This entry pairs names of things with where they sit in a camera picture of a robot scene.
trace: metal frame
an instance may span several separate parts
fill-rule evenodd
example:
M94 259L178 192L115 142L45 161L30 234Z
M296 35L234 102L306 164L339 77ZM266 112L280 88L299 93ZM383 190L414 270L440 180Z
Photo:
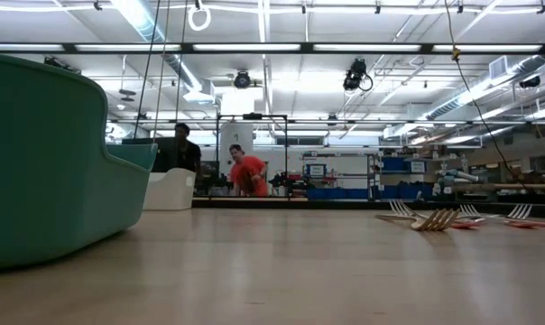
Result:
M179 122L185 122L185 123L195 123L195 124L214 124L216 119L180 119ZM109 123L135 123L136 119L131 118L119 118L119 119L108 119L107 122ZM141 124L154 124L154 120L140 120L138 121L138 125ZM236 122L240 123L248 123L248 124L272 124L274 123L272 120L236 120ZM397 124L425 124L425 125L445 125L445 124L454 124L454 125L483 125L483 121L421 121L421 120L414 120L414 119L362 119L362 120L318 120L318 119L289 119L288 117L285 118L285 122L287 124L318 124L318 125L325 125L326 123L330 124L341 124L341 125L397 125ZM176 119L159 119L158 124L174 124L177 123ZM491 121L491 120L485 120L485 123L487 125L504 125L504 126L515 126L515 125L545 125L545 120L536 120L536 121Z
M14 47L13 49L3 49L0 50L0 53L12 53L12 54L54 54L54 53L61 53L61 54L87 54L87 55L94 55L94 54L230 54L230 53L246 53L246 54L386 54L386 55L403 55L403 54L418 54L418 55L444 55L444 54L452 54L452 50L439 50L437 49L434 51L435 45L443 45L448 46L449 48L452 46L450 43L398 43L398 42L267 42L267 43L260 43L260 42L229 42L229 43L222 43L222 42L211 42L211 43L190 43L190 42L184 42L184 43L166 43L167 47L173 47L178 46L180 49L178 51L174 50L167 50L163 51L162 49L158 50L150 50L150 47L146 43L142 42L122 42L122 43L102 43L102 42L82 42L82 43L75 43L75 42L0 42L1 45L6 45L8 47ZM61 51L46 51L46 50L40 50L40 49L27 49L27 50L18 50L18 45L61 45L62 50ZM230 50L198 50L194 48L194 45L231 45ZM293 49L268 49L268 50L242 50L242 49L234 49L235 45L253 45L253 46L259 46L259 45L294 45ZM139 45L143 46L142 50L135 50L135 51L120 51L120 50L92 50L92 51L79 51L77 46L78 45L98 45L98 46L123 46L123 45ZM359 46L369 46L369 45L376 45L383 47L382 49L373 49L373 50L345 50L345 49L329 49L329 50L316 50L315 45L359 45ZM419 48L417 50L403 50L400 48L394 49L395 47L403 45L415 45ZM508 51L508 50L484 50L484 51L463 51L460 55L545 55L545 43L460 43L457 45L459 46L515 46L515 45L537 45L539 46L539 49L536 51Z

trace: man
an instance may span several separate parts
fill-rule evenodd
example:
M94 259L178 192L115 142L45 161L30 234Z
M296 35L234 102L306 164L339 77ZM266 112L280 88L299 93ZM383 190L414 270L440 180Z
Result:
M200 148L187 140L190 128L184 123L174 127L176 136L176 168L187 169L197 174L197 181L202 177L200 173Z
M266 164L256 157L245 156L239 144L232 144L228 151L235 161L235 165L230 170L230 180L235 184L235 196L240 196L242 191L244 195L266 197L268 195L264 182Z

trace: person in black shirt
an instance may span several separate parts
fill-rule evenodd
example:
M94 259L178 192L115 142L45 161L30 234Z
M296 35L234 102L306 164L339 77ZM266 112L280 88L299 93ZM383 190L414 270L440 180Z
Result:
M187 140L190 134L190 128L184 123L178 123L174 127L176 135L176 168L188 169L197 174L197 180L202 175L200 173L200 148Z

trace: air vent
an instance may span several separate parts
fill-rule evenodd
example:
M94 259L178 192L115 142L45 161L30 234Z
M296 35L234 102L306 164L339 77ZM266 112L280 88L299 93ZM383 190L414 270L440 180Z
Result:
M501 76L507 74L507 57L502 56L501 58L489 63L489 77L495 80Z

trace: man in red shirt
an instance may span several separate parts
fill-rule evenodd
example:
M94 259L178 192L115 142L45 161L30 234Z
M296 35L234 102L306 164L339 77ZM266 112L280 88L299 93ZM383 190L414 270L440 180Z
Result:
M266 164L256 157L245 156L239 144L232 144L228 151L235 161L235 165L230 170L230 180L235 184L235 196L240 196L241 191L252 197L268 196L268 189L264 182Z

